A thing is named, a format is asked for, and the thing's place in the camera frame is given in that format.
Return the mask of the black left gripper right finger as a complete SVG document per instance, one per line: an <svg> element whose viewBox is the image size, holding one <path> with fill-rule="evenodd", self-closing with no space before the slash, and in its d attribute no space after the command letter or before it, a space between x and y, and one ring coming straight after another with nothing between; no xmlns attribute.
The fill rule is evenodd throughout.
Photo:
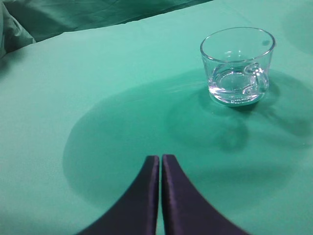
<svg viewBox="0 0 313 235"><path fill-rule="evenodd" d="M246 235L198 192L175 155L162 156L161 205L166 235Z"/></svg>

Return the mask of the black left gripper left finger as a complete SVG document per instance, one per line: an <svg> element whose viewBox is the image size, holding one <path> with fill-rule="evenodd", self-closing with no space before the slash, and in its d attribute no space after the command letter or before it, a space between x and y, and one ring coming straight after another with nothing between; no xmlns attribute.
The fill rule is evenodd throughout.
<svg viewBox="0 0 313 235"><path fill-rule="evenodd" d="M159 157L147 156L138 175L99 219L80 235L154 235L159 197Z"/></svg>

